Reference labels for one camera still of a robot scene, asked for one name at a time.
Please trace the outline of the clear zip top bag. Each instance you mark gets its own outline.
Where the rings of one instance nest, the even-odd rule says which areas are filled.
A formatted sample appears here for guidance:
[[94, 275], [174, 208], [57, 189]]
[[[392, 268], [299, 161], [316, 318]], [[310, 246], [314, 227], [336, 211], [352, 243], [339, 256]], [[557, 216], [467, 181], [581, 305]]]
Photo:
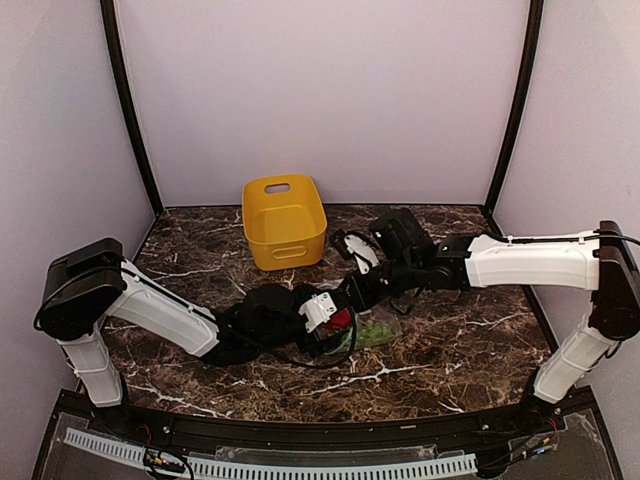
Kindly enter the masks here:
[[374, 306], [359, 311], [358, 298], [342, 285], [323, 284], [299, 307], [306, 351], [312, 357], [347, 353], [388, 343], [402, 333], [399, 320]]

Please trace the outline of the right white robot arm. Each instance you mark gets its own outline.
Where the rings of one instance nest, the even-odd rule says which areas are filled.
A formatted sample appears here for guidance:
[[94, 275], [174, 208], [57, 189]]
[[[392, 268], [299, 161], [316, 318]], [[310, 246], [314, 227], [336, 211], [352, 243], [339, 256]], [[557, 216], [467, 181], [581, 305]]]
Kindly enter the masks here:
[[409, 290], [468, 290], [500, 285], [558, 286], [591, 292], [591, 310], [537, 371], [532, 395], [516, 405], [510, 424], [534, 432], [549, 405], [609, 350], [639, 332], [639, 269], [632, 240], [612, 221], [563, 236], [450, 235], [436, 242], [407, 208], [386, 212], [369, 226], [384, 254], [380, 264], [354, 272], [339, 286], [355, 311]]

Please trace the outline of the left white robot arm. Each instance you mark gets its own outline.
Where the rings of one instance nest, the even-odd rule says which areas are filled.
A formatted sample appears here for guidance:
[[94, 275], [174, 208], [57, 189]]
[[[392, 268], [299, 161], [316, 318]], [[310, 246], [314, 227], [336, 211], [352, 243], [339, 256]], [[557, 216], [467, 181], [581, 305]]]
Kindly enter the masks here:
[[249, 291], [221, 313], [189, 302], [143, 274], [104, 238], [54, 260], [34, 327], [53, 338], [70, 360], [92, 404], [120, 436], [141, 427], [140, 412], [125, 387], [100, 322], [115, 317], [143, 328], [213, 366], [250, 362], [291, 343], [304, 344], [340, 307], [334, 291], [303, 295], [277, 284]]

